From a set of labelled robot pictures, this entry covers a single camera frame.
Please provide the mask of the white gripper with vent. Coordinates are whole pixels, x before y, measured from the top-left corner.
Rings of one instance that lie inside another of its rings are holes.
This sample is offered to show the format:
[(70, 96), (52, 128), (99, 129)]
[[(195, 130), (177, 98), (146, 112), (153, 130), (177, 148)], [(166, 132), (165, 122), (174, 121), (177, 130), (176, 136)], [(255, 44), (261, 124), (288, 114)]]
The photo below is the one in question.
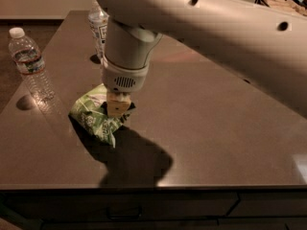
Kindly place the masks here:
[(102, 82), (111, 91), (106, 93), (107, 115), (112, 118), (120, 118), (131, 105), (128, 93), (139, 91), (142, 88), (150, 62), (146, 57), (128, 55), (123, 58), (104, 56), (101, 63)]

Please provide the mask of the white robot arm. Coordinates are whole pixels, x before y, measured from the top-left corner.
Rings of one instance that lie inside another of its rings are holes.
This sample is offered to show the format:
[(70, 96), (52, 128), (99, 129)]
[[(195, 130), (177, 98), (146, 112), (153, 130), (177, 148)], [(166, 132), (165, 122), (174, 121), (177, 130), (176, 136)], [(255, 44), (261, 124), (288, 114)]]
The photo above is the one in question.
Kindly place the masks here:
[(108, 15), (103, 82), (139, 90), (159, 39), (170, 36), (307, 115), (307, 21), (242, 0), (97, 0)]

